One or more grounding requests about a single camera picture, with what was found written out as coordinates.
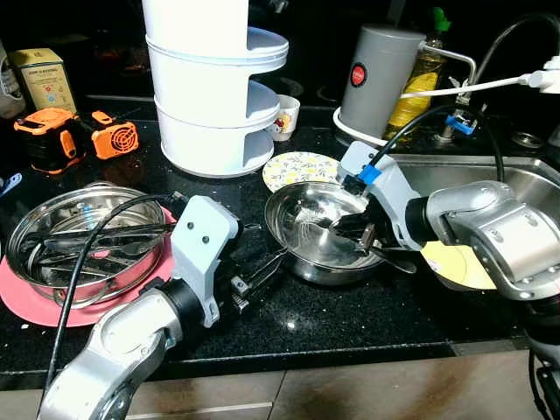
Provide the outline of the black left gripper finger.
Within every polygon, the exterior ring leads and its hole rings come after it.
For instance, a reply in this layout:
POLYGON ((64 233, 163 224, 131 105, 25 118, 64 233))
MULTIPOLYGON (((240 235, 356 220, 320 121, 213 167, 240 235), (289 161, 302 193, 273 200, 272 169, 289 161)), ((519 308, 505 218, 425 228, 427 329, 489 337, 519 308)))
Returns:
POLYGON ((284 260, 291 252, 285 249, 281 255, 257 268, 251 275, 233 276, 233 305, 236 311, 246 311, 247 308, 263 299, 271 288, 275 275, 284 267, 284 260))
POLYGON ((267 263, 272 257, 284 252, 284 248, 263 224, 241 220, 240 228, 236 240, 238 263, 267 263))

